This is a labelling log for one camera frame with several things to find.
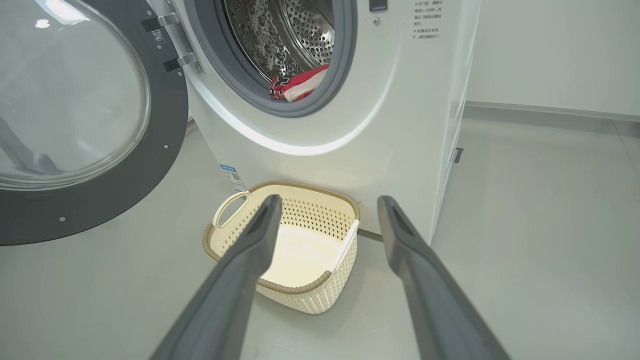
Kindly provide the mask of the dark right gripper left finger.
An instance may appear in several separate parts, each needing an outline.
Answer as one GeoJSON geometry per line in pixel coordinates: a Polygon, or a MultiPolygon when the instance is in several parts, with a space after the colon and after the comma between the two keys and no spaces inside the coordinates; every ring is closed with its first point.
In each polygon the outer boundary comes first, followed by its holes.
{"type": "Polygon", "coordinates": [[[270,194],[185,306],[151,359],[240,358],[256,285],[272,264],[281,217],[281,197],[270,194]]]}

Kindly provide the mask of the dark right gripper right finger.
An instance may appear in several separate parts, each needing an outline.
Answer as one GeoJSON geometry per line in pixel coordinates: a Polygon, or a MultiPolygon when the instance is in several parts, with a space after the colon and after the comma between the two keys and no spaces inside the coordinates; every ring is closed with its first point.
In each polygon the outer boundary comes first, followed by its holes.
{"type": "Polygon", "coordinates": [[[406,294],[423,360],[507,360],[509,355],[398,202],[377,200],[387,262],[406,294]]]}

